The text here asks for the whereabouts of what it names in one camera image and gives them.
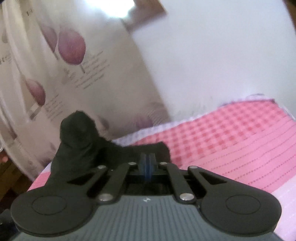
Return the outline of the person's left hand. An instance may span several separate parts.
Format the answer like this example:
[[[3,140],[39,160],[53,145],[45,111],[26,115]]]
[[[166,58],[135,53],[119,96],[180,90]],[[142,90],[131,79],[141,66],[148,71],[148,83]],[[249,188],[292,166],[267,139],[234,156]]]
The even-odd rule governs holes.
[[[0,163],[6,163],[8,160],[9,158],[6,155],[0,157]]]

